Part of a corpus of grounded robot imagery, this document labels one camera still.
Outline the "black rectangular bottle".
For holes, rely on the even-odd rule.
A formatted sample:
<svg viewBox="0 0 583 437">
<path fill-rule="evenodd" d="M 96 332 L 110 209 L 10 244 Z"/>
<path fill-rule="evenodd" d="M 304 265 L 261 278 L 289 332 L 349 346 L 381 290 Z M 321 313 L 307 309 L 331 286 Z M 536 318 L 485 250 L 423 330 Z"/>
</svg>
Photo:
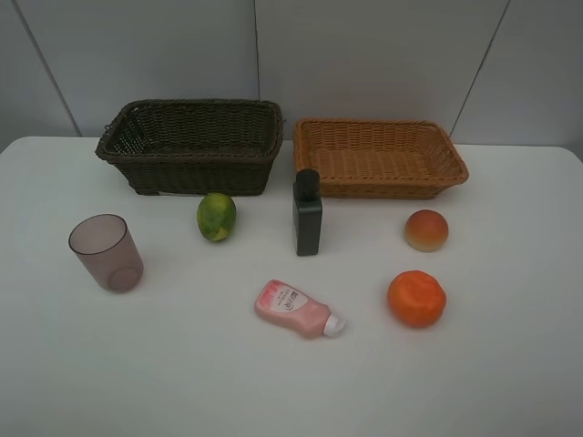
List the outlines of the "black rectangular bottle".
<svg viewBox="0 0 583 437">
<path fill-rule="evenodd" d="M 322 229 L 320 175 L 313 169 L 296 173 L 293 183 L 293 226 L 295 249 L 300 257 L 319 252 Z"/>
</svg>

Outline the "light brown wicker basket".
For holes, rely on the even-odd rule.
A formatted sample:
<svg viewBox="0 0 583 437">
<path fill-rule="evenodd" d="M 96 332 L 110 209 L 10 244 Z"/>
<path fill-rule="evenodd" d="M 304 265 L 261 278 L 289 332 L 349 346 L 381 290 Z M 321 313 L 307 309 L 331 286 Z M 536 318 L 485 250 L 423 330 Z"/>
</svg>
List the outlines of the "light brown wicker basket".
<svg viewBox="0 0 583 437">
<path fill-rule="evenodd" d="M 436 123 L 306 117 L 294 128 L 294 169 L 320 175 L 326 198 L 432 199 L 469 172 Z"/>
</svg>

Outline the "translucent purple plastic cup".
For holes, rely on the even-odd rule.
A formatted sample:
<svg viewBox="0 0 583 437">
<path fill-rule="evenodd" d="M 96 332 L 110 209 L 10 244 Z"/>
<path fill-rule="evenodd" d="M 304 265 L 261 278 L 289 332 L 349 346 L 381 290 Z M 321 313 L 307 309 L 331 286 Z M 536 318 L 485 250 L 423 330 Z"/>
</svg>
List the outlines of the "translucent purple plastic cup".
<svg viewBox="0 0 583 437">
<path fill-rule="evenodd" d="M 68 246 L 104 290 L 128 292 L 142 278 L 142 258 L 127 222 L 118 215 L 99 214 L 81 221 L 71 231 Z"/>
</svg>

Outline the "pink lotion bottle white cap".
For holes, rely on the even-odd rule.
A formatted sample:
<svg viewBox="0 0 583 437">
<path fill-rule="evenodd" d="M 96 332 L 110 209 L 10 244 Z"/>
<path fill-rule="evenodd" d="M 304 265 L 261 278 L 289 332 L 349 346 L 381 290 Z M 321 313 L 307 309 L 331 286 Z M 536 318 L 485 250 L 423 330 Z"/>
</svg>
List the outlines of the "pink lotion bottle white cap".
<svg viewBox="0 0 583 437">
<path fill-rule="evenodd" d="M 276 279 L 262 289 L 254 311 L 262 320 L 305 339 L 333 338 L 346 326 L 346 321 L 333 314 L 327 305 Z"/>
</svg>

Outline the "green yellow mango fruit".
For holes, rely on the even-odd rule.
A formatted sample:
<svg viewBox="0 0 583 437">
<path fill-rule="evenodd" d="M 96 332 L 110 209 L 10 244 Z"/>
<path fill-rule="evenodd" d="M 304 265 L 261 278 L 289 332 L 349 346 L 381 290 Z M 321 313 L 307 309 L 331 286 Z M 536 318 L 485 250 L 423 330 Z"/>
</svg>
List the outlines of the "green yellow mango fruit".
<svg viewBox="0 0 583 437">
<path fill-rule="evenodd" d="M 197 224 L 201 235 L 211 241 L 226 239 L 234 229 L 237 208 L 233 199 L 223 193 L 209 193 L 197 208 Z"/>
</svg>

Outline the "dark brown wicker basket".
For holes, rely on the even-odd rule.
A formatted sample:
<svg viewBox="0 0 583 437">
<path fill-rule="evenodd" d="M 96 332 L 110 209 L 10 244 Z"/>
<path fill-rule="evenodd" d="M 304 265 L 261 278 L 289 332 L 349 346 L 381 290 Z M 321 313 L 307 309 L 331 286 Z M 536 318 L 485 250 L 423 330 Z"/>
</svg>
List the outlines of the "dark brown wicker basket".
<svg viewBox="0 0 583 437">
<path fill-rule="evenodd" d="M 144 99 L 119 111 L 96 154 L 139 195 L 259 196 L 282 140 L 271 101 Z"/>
</svg>

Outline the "orange tangerine fruit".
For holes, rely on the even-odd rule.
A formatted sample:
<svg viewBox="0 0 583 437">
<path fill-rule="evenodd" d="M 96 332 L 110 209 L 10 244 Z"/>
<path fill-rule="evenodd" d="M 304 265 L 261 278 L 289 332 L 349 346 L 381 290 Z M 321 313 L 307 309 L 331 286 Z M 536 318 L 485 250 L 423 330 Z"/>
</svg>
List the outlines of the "orange tangerine fruit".
<svg viewBox="0 0 583 437">
<path fill-rule="evenodd" d="M 424 329 L 442 317 L 447 297 L 441 284 L 421 270 L 408 270 L 397 275 L 387 290 L 387 304 L 403 325 Z"/>
</svg>

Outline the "red yellow peach fruit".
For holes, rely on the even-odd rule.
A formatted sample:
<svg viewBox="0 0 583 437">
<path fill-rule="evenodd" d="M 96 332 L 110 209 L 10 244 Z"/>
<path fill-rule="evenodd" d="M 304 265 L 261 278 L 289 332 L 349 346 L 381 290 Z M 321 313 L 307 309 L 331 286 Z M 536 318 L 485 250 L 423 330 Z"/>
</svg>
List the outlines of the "red yellow peach fruit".
<svg viewBox="0 0 583 437">
<path fill-rule="evenodd" d="M 431 209 L 422 209 L 412 214 L 404 225 L 404 239 L 413 248 L 422 252 L 437 251 L 444 246 L 449 236 L 446 219 Z"/>
</svg>

